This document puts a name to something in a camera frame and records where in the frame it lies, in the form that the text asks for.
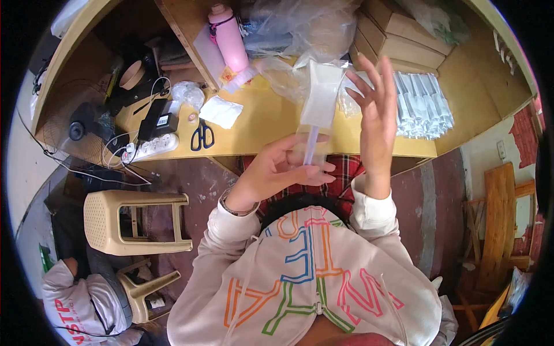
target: cardboard box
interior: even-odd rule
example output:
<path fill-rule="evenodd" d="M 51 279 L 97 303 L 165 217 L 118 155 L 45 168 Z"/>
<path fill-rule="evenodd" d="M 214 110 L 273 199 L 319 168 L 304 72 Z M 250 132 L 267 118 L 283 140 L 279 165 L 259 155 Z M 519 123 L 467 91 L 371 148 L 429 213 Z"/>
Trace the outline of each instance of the cardboard box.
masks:
<path fill-rule="evenodd" d="M 448 55 L 453 46 L 433 37 L 394 0 L 365 0 L 360 6 L 366 18 L 372 19 L 383 34 L 393 34 L 420 43 Z"/>
<path fill-rule="evenodd" d="M 433 69 L 438 68 L 446 58 L 446 55 L 421 43 L 391 33 L 381 32 L 377 25 L 361 12 L 358 13 L 357 31 L 368 42 L 376 56 L 387 55 L 392 59 L 409 61 Z M 357 41 L 356 47 L 366 50 L 361 38 L 358 37 Z"/>
<path fill-rule="evenodd" d="M 362 46 L 365 47 L 365 51 L 367 52 L 368 45 L 364 45 L 362 42 Z M 350 46 L 350 49 L 348 50 L 348 53 L 350 54 L 350 58 L 352 59 L 352 65 L 356 69 L 356 71 L 362 71 L 363 68 L 358 63 L 358 48 L 356 47 L 355 42 L 352 43 Z M 379 63 L 377 61 L 377 55 L 372 50 L 369 51 L 368 54 L 363 53 L 365 56 L 368 56 L 368 59 L 374 64 L 377 64 L 377 69 L 379 69 Z M 398 59 L 390 59 L 392 69 L 394 71 L 400 71 L 405 73 L 432 73 L 435 76 L 439 76 L 439 73 L 437 70 L 432 69 L 427 66 L 418 65 L 414 63 L 410 63 L 409 61 L 403 61 Z"/>

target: hand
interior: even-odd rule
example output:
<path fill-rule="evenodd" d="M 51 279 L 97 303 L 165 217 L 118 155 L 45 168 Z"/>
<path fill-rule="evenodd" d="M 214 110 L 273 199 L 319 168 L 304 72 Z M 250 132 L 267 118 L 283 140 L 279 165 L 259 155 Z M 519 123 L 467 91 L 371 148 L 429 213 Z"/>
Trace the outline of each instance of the hand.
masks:
<path fill-rule="evenodd" d="M 358 62 L 373 83 L 371 87 L 351 71 L 346 76 L 362 92 L 363 96 L 346 88 L 346 92 L 362 109 L 360 155 L 366 168 L 366 194 L 376 199 L 387 198 L 391 189 L 392 149 L 396 137 L 396 88 L 391 62 L 386 56 L 381 59 L 379 75 L 373 64 L 358 53 Z"/>
<path fill-rule="evenodd" d="M 77 260 L 73 257 L 63 260 L 71 274 L 75 277 L 77 275 Z"/>
<path fill-rule="evenodd" d="M 294 155 L 290 149 L 306 139 L 307 136 L 293 133 L 266 144 L 229 192 L 225 201 L 227 208 L 247 211 L 255 203 L 270 198 L 291 185 L 319 186 L 335 181 L 335 177 L 321 172 L 318 166 L 299 166 L 302 165 L 302 158 Z M 328 137 L 320 135 L 317 140 L 325 141 Z M 334 164 L 324 163 L 323 171 L 334 170 Z"/>

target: wristwatch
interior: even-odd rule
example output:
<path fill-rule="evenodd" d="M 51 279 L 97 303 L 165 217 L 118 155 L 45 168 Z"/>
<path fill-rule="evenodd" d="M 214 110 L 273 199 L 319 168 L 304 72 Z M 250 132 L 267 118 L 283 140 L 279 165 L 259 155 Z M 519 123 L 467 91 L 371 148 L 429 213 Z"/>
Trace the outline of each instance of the wristwatch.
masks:
<path fill-rule="evenodd" d="M 227 212 L 229 212 L 232 215 L 246 216 L 246 215 L 250 214 L 251 212 L 255 211 L 258 208 L 258 205 L 260 205 L 260 202 L 256 202 L 256 203 L 254 203 L 254 206 L 248 211 L 234 211 L 234 210 L 231 210 L 225 204 L 225 201 L 227 200 L 227 196 L 229 195 L 230 191 L 231 191 L 231 189 L 225 190 L 225 192 L 221 196 L 221 199 L 219 200 L 219 202 L 221 203 L 221 206 L 223 207 L 223 209 L 225 209 Z"/>

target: hoodie drawstring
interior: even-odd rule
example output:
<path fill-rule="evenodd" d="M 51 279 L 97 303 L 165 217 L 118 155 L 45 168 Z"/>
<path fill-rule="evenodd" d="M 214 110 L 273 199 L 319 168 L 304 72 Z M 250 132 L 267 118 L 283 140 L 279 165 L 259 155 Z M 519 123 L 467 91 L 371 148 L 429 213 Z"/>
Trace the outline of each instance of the hoodie drawstring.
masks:
<path fill-rule="evenodd" d="M 391 308 L 394 316 L 396 317 L 396 322 L 398 322 L 398 325 L 400 326 L 400 331 L 402 333 L 402 341 L 404 342 L 404 346 L 409 346 L 408 335 L 406 334 L 406 328 L 404 327 L 404 323 L 400 318 L 400 314 L 398 313 L 398 310 L 396 310 L 396 307 L 394 306 L 391 295 L 388 293 L 387 286 L 385 286 L 384 284 L 383 273 L 381 273 L 381 275 L 379 276 L 379 280 L 380 280 L 381 288 L 383 289 L 384 296 L 388 302 L 388 305 Z"/>
<path fill-rule="evenodd" d="M 258 246 L 260 245 L 261 241 L 258 237 L 255 235 L 252 235 L 250 237 L 251 239 L 255 239 L 255 241 L 250 245 L 250 247 L 254 247 L 254 251 L 252 251 L 252 254 L 249 259 L 248 264 L 248 272 L 244 278 L 244 282 L 242 285 L 242 289 L 240 290 L 240 297 L 237 302 L 237 309 L 235 310 L 236 313 L 233 316 L 233 319 L 231 320 L 231 324 L 229 325 L 229 329 L 227 330 L 227 334 L 225 335 L 225 338 L 223 339 L 223 345 L 228 345 L 228 343 L 231 340 L 231 335 L 233 335 L 233 331 L 235 330 L 235 326 L 237 325 L 239 321 L 239 315 L 240 315 L 240 307 L 242 305 L 244 295 L 246 294 L 246 289 L 248 288 L 248 284 L 250 283 L 250 276 L 252 274 L 252 271 L 254 270 L 254 259 L 256 257 L 256 252 L 258 252 Z"/>

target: pink water bottle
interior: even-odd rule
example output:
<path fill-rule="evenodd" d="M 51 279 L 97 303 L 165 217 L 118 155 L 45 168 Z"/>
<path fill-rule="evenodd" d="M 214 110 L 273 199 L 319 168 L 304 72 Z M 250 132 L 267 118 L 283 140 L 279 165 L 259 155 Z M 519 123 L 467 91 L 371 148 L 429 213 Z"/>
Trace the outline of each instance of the pink water bottle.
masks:
<path fill-rule="evenodd" d="M 226 65 L 233 72 L 247 68 L 248 56 L 233 10 L 222 4 L 214 5 L 208 19 L 210 38 L 218 45 Z"/>

